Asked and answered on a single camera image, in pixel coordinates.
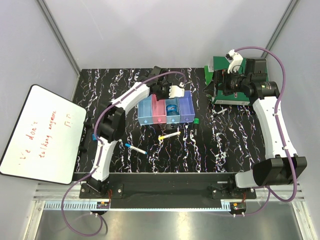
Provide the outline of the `light blue bin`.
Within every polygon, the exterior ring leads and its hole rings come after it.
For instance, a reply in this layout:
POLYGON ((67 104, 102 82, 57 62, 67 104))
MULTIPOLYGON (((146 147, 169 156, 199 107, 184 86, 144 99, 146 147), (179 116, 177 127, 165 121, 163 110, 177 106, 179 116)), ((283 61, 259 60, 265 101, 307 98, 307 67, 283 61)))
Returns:
POLYGON ((180 122, 179 98, 171 98, 165 100, 166 122, 168 124, 176 124, 180 122))
POLYGON ((137 119, 141 126, 153 124, 152 97, 141 100, 138 103, 137 119))

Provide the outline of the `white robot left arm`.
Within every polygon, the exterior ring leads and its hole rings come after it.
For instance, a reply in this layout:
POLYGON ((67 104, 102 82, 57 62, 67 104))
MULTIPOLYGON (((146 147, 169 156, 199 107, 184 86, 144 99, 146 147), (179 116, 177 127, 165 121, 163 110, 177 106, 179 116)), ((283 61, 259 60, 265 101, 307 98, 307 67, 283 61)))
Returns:
POLYGON ((129 90, 111 101, 98 117, 93 129, 97 149, 90 175, 86 180, 90 192, 95 197, 103 198, 108 193, 110 163, 114 148, 124 135, 127 114, 152 94, 161 99, 168 99, 172 84, 165 76, 169 74, 169 71, 155 66, 148 76, 141 77, 129 90))

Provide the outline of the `pink bin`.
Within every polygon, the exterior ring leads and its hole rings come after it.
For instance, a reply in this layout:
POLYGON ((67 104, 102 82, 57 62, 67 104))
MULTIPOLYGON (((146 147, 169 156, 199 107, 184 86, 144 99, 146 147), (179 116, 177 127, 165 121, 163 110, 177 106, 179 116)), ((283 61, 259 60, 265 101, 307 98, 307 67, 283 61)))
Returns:
POLYGON ((151 98, 152 120, 154 124, 165 124, 167 122, 166 102, 164 99, 157 100, 153 94, 151 98))

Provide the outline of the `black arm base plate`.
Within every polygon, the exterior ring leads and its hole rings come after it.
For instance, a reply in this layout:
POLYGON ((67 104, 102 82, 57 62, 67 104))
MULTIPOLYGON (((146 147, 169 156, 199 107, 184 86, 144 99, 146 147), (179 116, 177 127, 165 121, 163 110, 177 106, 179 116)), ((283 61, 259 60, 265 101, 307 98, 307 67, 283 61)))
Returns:
POLYGON ((111 200, 112 210, 213 210, 222 200, 255 200, 256 192, 237 188, 234 173, 110 173, 107 180, 81 184, 81 199, 111 200))

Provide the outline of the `blue cap white marker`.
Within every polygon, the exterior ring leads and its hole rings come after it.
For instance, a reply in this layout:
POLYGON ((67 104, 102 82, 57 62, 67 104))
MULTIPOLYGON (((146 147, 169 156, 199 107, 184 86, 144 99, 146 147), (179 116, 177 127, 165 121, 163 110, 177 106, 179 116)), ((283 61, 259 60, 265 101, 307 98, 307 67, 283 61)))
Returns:
POLYGON ((139 153, 141 153, 141 154, 144 154, 144 155, 147 154, 147 151, 142 150, 142 149, 140 149, 140 148, 138 148, 138 147, 135 147, 135 146, 133 146, 133 145, 130 145, 130 144, 128 144, 128 143, 126 143, 125 146, 126 146, 127 148, 129 148, 129 149, 131 149, 131 150, 134 150, 134 151, 136 151, 136 152, 139 152, 139 153))

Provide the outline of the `purple bin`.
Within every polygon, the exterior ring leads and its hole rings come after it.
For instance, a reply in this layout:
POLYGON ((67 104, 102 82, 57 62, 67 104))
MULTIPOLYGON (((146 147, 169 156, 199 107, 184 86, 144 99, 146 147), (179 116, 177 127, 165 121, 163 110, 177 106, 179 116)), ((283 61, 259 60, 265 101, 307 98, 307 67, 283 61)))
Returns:
POLYGON ((179 111, 180 111, 180 122, 191 123, 195 118, 195 110, 193 105, 192 94, 189 90, 184 92, 183 97, 178 98, 179 111))

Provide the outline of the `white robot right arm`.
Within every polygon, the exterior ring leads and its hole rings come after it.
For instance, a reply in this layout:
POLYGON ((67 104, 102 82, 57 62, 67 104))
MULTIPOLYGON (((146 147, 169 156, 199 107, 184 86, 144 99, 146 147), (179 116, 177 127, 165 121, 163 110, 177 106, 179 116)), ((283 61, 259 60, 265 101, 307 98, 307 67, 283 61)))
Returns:
POLYGON ((282 116, 280 90, 269 81, 267 61, 245 58, 231 63, 214 57, 216 66, 205 66, 204 93, 218 105, 251 105, 259 120, 265 144, 265 160, 253 169, 237 173, 227 185, 228 195, 239 198, 245 189, 292 185, 307 167, 294 148, 282 116))

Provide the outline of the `small black silver pen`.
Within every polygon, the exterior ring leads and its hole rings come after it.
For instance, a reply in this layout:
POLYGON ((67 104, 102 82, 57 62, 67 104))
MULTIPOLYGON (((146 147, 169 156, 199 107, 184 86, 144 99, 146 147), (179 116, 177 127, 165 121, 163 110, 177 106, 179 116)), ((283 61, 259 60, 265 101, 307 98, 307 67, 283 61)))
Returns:
POLYGON ((217 116, 223 114, 223 113, 226 112, 226 111, 227 111, 227 109, 222 109, 222 110, 214 113, 214 114, 211 116, 211 118, 212 118, 212 119, 213 119, 213 118, 216 118, 217 116))

